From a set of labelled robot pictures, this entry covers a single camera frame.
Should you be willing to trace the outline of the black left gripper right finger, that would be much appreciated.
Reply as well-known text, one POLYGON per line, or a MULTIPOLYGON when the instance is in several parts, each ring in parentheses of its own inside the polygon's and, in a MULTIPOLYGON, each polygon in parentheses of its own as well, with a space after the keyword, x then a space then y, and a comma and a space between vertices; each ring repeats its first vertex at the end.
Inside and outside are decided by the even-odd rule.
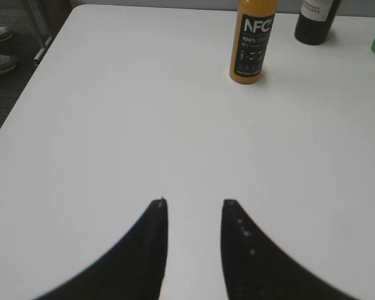
POLYGON ((229 299, 352 299, 289 257, 235 199, 223 202, 220 238, 229 299))

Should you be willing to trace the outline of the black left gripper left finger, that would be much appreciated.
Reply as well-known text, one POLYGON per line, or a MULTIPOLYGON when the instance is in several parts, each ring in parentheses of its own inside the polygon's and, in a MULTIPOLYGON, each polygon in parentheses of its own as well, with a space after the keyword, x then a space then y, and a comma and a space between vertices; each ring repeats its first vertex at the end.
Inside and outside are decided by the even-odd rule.
POLYGON ((151 201, 95 263, 41 299, 159 299, 168 254, 168 205, 151 201))

